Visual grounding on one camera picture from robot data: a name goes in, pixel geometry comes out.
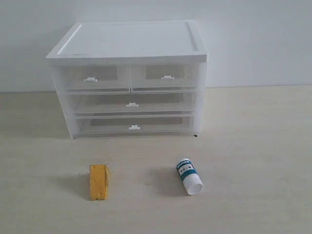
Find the white bottle teal label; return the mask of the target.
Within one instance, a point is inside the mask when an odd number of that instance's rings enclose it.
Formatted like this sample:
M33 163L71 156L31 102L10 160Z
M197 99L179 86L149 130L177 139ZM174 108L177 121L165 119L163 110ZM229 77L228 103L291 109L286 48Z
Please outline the white bottle teal label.
M176 165L176 170L188 195L196 195L201 192L203 183L188 158L181 159Z

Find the yellow sponge block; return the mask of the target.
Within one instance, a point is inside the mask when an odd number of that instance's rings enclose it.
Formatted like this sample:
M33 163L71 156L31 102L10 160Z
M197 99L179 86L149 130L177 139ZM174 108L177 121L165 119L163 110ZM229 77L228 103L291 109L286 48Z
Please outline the yellow sponge block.
M105 164L90 165L90 199L106 200L109 168Z

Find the white plastic drawer cabinet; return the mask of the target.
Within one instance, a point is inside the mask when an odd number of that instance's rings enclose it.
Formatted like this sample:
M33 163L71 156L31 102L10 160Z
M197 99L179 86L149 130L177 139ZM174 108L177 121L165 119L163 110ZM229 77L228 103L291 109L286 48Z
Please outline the white plastic drawer cabinet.
M52 70L52 80L72 139L88 137L76 136L76 133L78 121L91 118L190 115L193 116L194 133L168 134L197 136L200 132L208 53L195 23L191 20L76 23L49 52L46 58ZM197 64L197 87L188 91L133 92L130 66L157 64ZM64 69L73 66L126 66L129 74L130 92L68 91L65 87ZM181 112L128 112L78 116L74 114L69 98L70 95L136 93L195 93L195 108L193 111Z

